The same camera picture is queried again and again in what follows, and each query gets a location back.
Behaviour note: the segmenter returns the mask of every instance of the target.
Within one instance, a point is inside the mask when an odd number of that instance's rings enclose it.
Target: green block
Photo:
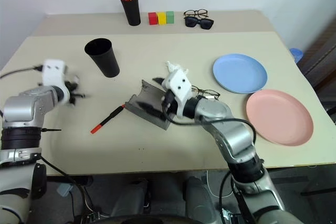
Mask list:
[[[167,24],[174,23],[174,12],[172,12],[171,10],[166,12],[166,22]]]

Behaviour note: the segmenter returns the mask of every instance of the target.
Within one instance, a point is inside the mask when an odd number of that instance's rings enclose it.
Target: black pen holder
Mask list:
[[[123,1],[120,0],[122,6],[124,7],[124,11],[127,17],[128,24],[131,26],[137,26],[140,24],[140,11],[139,11],[139,1]]]

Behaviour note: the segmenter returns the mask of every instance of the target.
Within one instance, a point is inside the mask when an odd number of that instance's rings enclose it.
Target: blue plate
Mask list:
[[[267,72],[259,61],[241,54],[218,58],[213,66],[218,83],[228,91],[248,94],[262,89],[267,82]]]

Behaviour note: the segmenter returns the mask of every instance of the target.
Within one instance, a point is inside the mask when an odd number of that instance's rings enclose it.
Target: table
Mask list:
[[[46,115],[44,127],[62,131],[43,133],[43,156],[74,175],[226,168],[214,139],[201,127],[170,125],[165,131],[124,110],[96,134],[90,130],[131,95],[138,94],[141,79],[154,84],[152,78],[165,77],[166,60],[188,68],[192,84],[218,91],[233,115],[245,119],[249,95],[226,91],[212,75],[218,57],[237,52],[260,61],[268,73],[265,89],[296,97],[314,122],[311,140],[297,147],[276,145],[258,135],[256,149],[265,165],[334,163],[336,127],[268,20],[258,11],[210,13],[215,20],[211,30],[184,27],[179,13],[175,13],[175,24],[166,26],[149,26],[146,14],[142,14],[138,27],[128,26],[123,14],[55,15],[44,20],[3,72],[48,58],[62,59],[69,75],[79,76],[79,92],[88,97],[79,99],[75,107],[59,106]],[[105,78],[84,52],[85,44],[98,37],[112,41],[120,67],[115,78]],[[3,79],[1,108],[7,97],[38,82],[41,74],[34,71]],[[48,168],[47,174],[57,172]]]

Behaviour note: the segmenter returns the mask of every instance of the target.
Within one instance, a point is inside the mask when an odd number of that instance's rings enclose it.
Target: eyeglasses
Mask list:
[[[205,9],[200,10],[187,10],[184,13],[184,21],[185,26],[187,27],[195,27],[197,24],[201,26],[202,29],[209,30],[214,21],[212,19],[208,19],[208,11]]]
[[[208,11],[205,9],[199,9],[199,10],[187,10],[183,13],[184,16],[192,16],[196,17],[196,15],[200,18],[207,18],[208,17]]]
[[[214,99],[218,100],[218,98],[221,96],[220,93],[218,93],[215,90],[211,90],[211,89],[203,90],[203,89],[199,89],[198,87],[193,86],[193,85],[191,86],[191,91],[193,93],[193,96],[196,97],[196,98],[199,95],[201,95],[201,96],[203,96],[207,99],[214,98]]]

